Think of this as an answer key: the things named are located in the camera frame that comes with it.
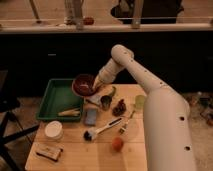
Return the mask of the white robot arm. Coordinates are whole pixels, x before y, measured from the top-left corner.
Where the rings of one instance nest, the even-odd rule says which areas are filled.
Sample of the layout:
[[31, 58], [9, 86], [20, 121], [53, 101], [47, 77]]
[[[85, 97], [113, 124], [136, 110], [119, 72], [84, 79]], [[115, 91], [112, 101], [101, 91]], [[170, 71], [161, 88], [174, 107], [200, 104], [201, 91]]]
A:
[[134, 59], [123, 45], [114, 45], [111, 59], [99, 71], [93, 88], [112, 83], [126, 69], [147, 97], [143, 109], [148, 171], [197, 171], [188, 119], [188, 102]]

